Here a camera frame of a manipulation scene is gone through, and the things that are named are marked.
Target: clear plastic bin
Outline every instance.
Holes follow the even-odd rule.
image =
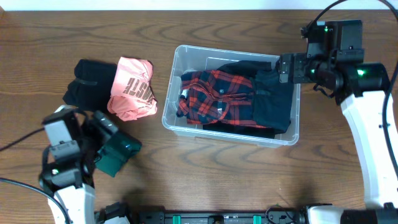
[[[284,134],[278,134],[275,139],[245,136],[240,134],[222,133],[203,130],[202,125],[187,124],[186,117],[178,118],[178,100],[180,98],[181,76],[187,72],[214,70],[220,66],[238,62],[240,60],[253,60],[272,62],[272,67],[279,56],[235,52],[230,50],[209,49],[181,45],[175,49],[174,62],[170,77],[169,89],[163,111],[162,123],[165,128],[173,130],[177,135],[190,137],[203,137],[257,144],[265,147],[291,146],[299,140],[300,121],[300,85],[294,86],[291,124]]]

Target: folded pink shirt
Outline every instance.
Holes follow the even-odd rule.
[[[156,100],[149,86],[152,65],[147,60],[121,57],[108,102],[108,111],[123,121],[156,114]]]

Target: wood grain surface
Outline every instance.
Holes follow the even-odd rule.
[[[5,12],[0,21],[0,146],[40,127],[63,103],[79,59],[154,64],[156,115],[112,120],[143,143],[116,176],[95,172],[99,210],[125,200],[168,210],[262,210],[333,203],[363,208],[363,180],[341,109],[302,85],[300,139],[290,147],[178,137],[161,117],[174,50],[181,44],[279,55],[304,52],[300,27],[319,11]],[[362,19],[366,61],[391,74],[396,21],[389,11],[333,11],[323,19]],[[394,105],[397,114],[397,103]],[[0,153],[0,176],[38,184],[44,133]],[[0,184],[0,223],[53,223],[43,196]]]

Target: red plaid shirt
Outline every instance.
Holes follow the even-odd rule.
[[[218,70],[190,72],[181,76],[182,89],[177,116],[188,124],[222,123],[265,128],[252,118],[254,90],[249,79]]]

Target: black garment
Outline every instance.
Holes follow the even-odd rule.
[[[257,71],[271,71],[270,62],[238,61],[221,66],[217,70],[229,73],[231,75],[241,75],[246,78],[256,77]]]
[[[106,105],[117,69],[116,64],[81,59],[75,67],[76,79],[69,83],[63,100],[82,110],[108,112]]]
[[[280,134],[278,130],[273,128],[254,128],[247,126],[238,126],[232,124],[224,124],[217,122],[214,124],[204,124],[203,130],[219,131],[223,133],[242,134],[247,136],[262,137],[262,138],[275,138],[276,134]]]
[[[253,120],[258,125],[285,133],[290,124],[293,83],[280,83],[277,69],[270,72],[260,70],[251,81],[255,90]]]

